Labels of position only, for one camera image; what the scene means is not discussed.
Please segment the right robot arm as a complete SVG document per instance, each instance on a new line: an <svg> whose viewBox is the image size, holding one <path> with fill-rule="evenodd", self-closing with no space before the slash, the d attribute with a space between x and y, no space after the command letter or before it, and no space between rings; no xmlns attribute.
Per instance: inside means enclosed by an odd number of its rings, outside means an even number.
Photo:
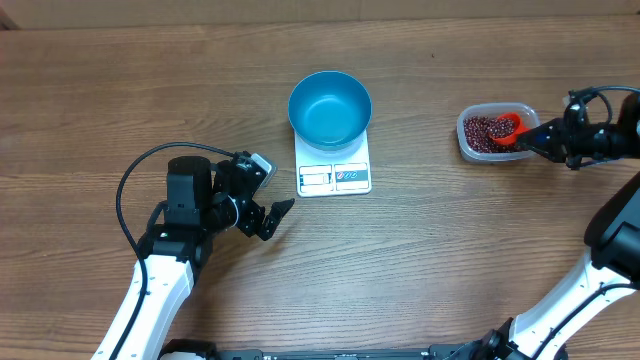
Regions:
<svg viewBox="0 0 640 360"><path fill-rule="evenodd" d="M639 91L624 86L619 113L593 123L588 103L608 87L572 91L564 114L517 135L516 144L571 170L639 156ZM565 343L599 312L639 289L639 179L632 177L594 215L586 250L534 307L485 335L476 359L563 359Z"/></svg>

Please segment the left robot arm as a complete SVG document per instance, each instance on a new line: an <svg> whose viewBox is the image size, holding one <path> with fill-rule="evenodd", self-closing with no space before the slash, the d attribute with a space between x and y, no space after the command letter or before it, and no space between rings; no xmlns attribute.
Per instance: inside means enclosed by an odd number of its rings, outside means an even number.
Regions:
<svg viewBox="0 0 640 360"><path fill-rule="evenodd" d="M97 359L216 359L212 342L167 338L213 252L213 240L236 227L248 237L270 239L293 200L271 208L253 197L275 174L264 156L236 153L213 164L200 156L168 163L167 198L157 204L137 242L129 289Z"/></svg>

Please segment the red measuring scoop blue handle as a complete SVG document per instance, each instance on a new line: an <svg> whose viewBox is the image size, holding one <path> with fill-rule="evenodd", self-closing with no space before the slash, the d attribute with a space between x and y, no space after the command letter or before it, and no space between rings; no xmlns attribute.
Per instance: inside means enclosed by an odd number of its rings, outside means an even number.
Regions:
<svg viewBox="0 0 640 360"><path fill-rule="evenodd" d="M489 138L500 146L513 146L519 135L529 131L518 113L510 112L499 115L490 122L487 128Z"/></svg>

